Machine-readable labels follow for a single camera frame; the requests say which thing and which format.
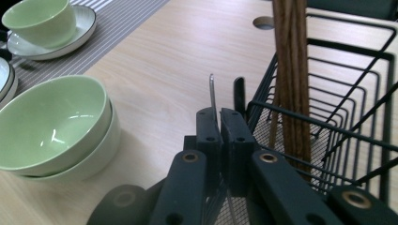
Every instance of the teacup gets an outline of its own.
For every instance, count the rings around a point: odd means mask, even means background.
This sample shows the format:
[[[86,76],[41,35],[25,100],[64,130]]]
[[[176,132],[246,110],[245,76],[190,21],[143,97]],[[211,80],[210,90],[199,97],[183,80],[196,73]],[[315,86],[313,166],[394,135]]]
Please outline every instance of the teacup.
[[[69,0],[24,0],[4,13],[2,23],[16,35],[43,48],[67,43],[76,31]]]

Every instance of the round hole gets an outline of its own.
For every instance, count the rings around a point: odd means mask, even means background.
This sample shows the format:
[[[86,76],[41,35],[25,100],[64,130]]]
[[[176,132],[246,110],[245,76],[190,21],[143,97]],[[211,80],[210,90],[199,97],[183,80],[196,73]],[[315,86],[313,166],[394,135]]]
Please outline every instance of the round hole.
[[[351,204],[355,207],[362,208],[362,209],[367,209],[367,208],[372,207],[372,203],[369,201],[369,199],[356,191],[352,191],[352,190],[344,191],[342,193],[342,195],[343,195],[343,199],[346,202],[348,202],[349,204]]]
[[[306,218],[307,218],[307,221],[309,221],[310,224],[313,224],[313,225],[325,225],[326,224],[325,220],[316,214],[309,214],[309,215],[307,215]]]
[[[261,30],[271,30],[274,28],[274,21],[272,17],[257,17],[254,19],[253,25]]]
[[[122,191],[114,197],[114,205],[117,207],[127,207],[135,202],[133,191]]]
[[[273,156],[272,154],[269,153],[265,153],[263,155],[260,156],[260,159],[267,162],[267,163],[274,163],[276,161],[278,161],[278,158]]]
[[[183,159],[184,161],[186,161],[186,162],[194,162],[194,161],[196,161],[198,158],[199,158],[199,157],[198,157],[196,154],[194,154],[194,153],[188,153],[188,154],[185,154],[184,156],[182,156],[182,159]]]
[[[182,221],[184,220],[184,217],[182,217],[180,214],[170,214],[169,216],[167,216],[166,218],[166,223],[168,225],[179,225],[182,224]]]

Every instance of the striped placemat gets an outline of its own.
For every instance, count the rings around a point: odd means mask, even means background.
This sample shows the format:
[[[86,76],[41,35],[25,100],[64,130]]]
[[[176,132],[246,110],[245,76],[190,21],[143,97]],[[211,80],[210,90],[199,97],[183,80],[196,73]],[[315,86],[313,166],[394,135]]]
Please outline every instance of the striped placemat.
[[[60,58],[32,61],[14,56],[10,64],[20,79],[17,95],[37,83],[69,74],[83,74],[168,0],[70,0],[93,8],[98,24],[93,36],[76,51]]]

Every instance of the chopsticks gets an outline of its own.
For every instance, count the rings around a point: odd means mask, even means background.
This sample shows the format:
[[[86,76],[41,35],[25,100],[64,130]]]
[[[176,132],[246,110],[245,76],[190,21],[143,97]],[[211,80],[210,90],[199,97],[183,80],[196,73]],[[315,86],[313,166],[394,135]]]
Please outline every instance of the chopsticks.
[[[278,56],[274,104],[289,111],[309,115],[306,0],[275,0],[273,13]],[[273,113],[269,145],[275,143],[277,113]],[[311,163],[310,125],[282,116],[284,152]],[[311,168],[294,161],[292,166],[311,172]]]

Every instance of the light wood tabletop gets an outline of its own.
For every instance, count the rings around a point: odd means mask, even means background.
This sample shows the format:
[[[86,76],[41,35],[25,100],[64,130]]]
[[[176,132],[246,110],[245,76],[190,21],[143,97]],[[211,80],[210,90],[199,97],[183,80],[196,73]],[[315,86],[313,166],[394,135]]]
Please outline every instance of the light wood tabletop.
[[[309,11],[398,28],[395,22]],[[260,16],[272,17],[271,2],[170,0],[85,73],[104,84],[119,115],[122,137],[115,158],[93,177],[68,184],[25,181],[0,172],[0,224],[85,224],[112,188],[149,188],[164,178],[184,136],[195,135],[196,113],[210,106],[211,73],[218,109],[234,108],[233,81],[239,76],[246,79],[246,100],[253,98],[275,53],[273,30],[253,25]],[[308,36],[377,48],[388,34],[309,18]],[[397,39],[387,52],[398,52]],[[322,55],[318,49],[310,53]],[[361,62],[356,57],[352,64]],[[394,144],[397,120],[394,116]],[[397,178],[398,171],[393,173]],[[394,183],[395,210],[397,189]]]

